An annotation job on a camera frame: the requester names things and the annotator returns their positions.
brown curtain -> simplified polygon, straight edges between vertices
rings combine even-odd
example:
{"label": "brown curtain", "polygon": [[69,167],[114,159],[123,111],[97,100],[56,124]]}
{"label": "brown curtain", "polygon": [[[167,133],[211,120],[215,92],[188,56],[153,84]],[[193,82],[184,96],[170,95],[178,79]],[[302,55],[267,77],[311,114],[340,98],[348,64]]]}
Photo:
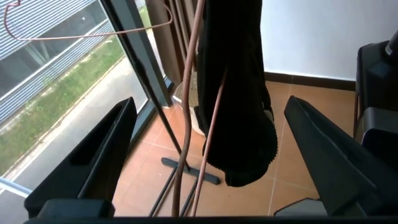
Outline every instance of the brown curtain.
{"label": "brown curtain", "polygon": [[163,3],[172,10],[174,22],[169,26],[154,29],[153,33],[166,76],[179,84],[182,81],[197,1],[146,0],[151,24],[160,24],[170,19]]}

dark brown baseboard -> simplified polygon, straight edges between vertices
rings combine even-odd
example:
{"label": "dark brown baseboard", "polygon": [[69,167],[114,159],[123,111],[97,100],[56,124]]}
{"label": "dark brown baseboard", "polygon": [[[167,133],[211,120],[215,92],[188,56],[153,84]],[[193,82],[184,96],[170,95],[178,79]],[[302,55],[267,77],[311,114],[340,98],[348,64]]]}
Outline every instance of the dark brown baseboard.
{"label": "dark brown baseboard", "polygon": [[355,81],[264,72],[266,81],[355,91]]}

orange floor tile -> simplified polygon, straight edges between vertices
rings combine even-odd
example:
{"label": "orange floor tile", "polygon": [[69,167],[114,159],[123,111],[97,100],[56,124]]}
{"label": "orange floor tile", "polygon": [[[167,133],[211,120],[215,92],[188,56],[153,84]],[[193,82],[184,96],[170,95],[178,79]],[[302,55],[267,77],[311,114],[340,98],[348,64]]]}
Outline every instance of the orange floor tile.
{"label": "orange floor tile", "polygon": [[[259,216],[273,215],[278,209],[303,198],[318,198],[318,193],[284,118],[284,108],[290,95],[307,100],[339,127],[351,134],[353,127],[354,92],[310,86],[267,82],[275,114],[279,151],[260,180],[241,188],[225,183],[203,184],[198,216]],[[183,143],[184,121],[179,106],[164,109],[178,139]],[[199,168],[204,137],[192,131],[187,161]],[[147,216],[155,203],[171,168],[163,166],[162,157],[178,160],[178,154],[161,120],[156,116],[126,162],[114,196],[116,216]],[[223,178],[221,171],[207,165],[207,172]],[[195,178],[183,176],[183,205]],[[172,188],[164,198],[157,216],[170,216]]]}

clothes hanger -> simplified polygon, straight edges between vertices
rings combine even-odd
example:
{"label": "clothes hanger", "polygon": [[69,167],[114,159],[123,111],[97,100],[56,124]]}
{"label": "clothes hanger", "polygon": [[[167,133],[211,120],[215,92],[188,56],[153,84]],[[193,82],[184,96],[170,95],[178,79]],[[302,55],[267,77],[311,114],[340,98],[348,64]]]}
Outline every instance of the clothes hanger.
{"label": "clothes hanger", "polygon": [[[184,115],[184,119],[185,119],[185,137],[184,137],[182,153],[180,156],[180,160],[178,162],[177,173],[176,173],[175,180],[174,180],[172,217],[178,217],[179,212],[180,212],[180,193],[181,193],[182,174],[183,174],[183,169],[184,169],[184,163],[187,160],[190,139],[191,139],[191,131],[192,131],[191,115],[190,115],[189,104],[188,104],[189,86],[190,86],[190,80],[191,80],[190,72],[191,72],[191,68],[192,68],[193,54],[195,53],[195,49],[196,49],[196,45],[197,45],[199,24],[200,24],[201,16],[203,14],[204,5],[205,5],[205,0],[198,0],[197,10],[195,12],[195,18],[193,20],[193,29],[192,29],[192,33],[191,33],[191,37],[190,37],[190,41],[189,41],[189,46],[188,46],[188,54],[187,54],[187,58],[185,61],[185,68],[184,68],[184,73],[183,73],[182,111],[183,111],[183,115]],[[198,184],[196,187],[195,198],[193,201],[193,207],[192,207],[192,212],[191,212],[191,216],[193,216],[193,217],[196,215],[196,211],[197,211],[201,186],[203,183],[203,178],[205,176],[205,169],[206,169],[206,162],[207,162],[207,157],[208,157],[208,152],[209,152],[209,146],[211,144],[211,137],[213,135],[214,125],[215,125],[215,121],[216,121],[216,117],[217,117],[217,113],[218,113],[218,107],[220,105],[221,93],[223,91],[227,70],[228,70],[228,68],[226,68],[224,71],[223,79],[221,81],[221,85],[218,90],[216,104],[215,104],[213,116],[211,118],[210,130],[209,130],[209,134],[208,134],[208,137],[206,140],[205,151],[203,154],[203,159],[201,161],[200,173],[198,176]]]}
{"label": "clothes hanger", "polygon": [[157,25],[150,26],[150,27],[142,27],[142,28],[124,30],[124,31],[119,31],[119,32],[108,32],[108,33],[103,33],[103,34],[78,35],[78,36],[68,36],[68,37],[22,38],[22,37],[16,37],[10,31],[10,29],[8,27],[8,23],[7,23],[7,15],[8,15],[8,12],[10,11],[10,9],[12,7],[19,7],[19,6],[21,6],[21,0],[16,0],[16,2],[14,2],[14,3],[6,4],[6,7],[4,8],[4,14],[3,14],[4,28],[5,28],[6,32],[8,33],[8,35],[10,35],[13,39],[16,39],[16,40],[29,40],[29,41],[32,41],[32,40],[65,40],[65,39],[79,39],[79,38],[87,38],[87,37],[101,37],[101,36],[107,36],[107,35],[128,34],[128,33],[133,33],[133,32],[144,31],[147,29],[156,29],[156,28],[160,28],[163,26],[167,26],[167,25],[170,25],[171,23],[173,23],[173,20],[174,20],[171,9],[165,3],[163,3],[163,7],[166,8],[168,14],[170,15],[170,20],[168,22],[165,22],[162,24],[157,24]]}

beige object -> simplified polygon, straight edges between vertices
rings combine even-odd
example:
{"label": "beige object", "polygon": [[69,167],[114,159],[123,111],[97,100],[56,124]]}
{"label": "beige object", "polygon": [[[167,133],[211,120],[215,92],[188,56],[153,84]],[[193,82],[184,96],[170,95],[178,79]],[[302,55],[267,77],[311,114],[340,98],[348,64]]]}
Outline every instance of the beige object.
{"label": "beige object", "polygon": [[[175,90],[173,99],[175,99],[175,101],[177,101],[178,104],[181,106],[181,102],[182,102],[182,83],[179,84],[179,86]],[[195,112],[193,110],[194,107],[199,105],[198,88],[197,88],[197,73],[196,72],[194,72],[191,75],[188,104],[189,104],[189,112],[191,114],[192,129],[196,133],[204,136],[205,134],[199,128],[198,120],[197,120],[197,117],[196,117]]]}

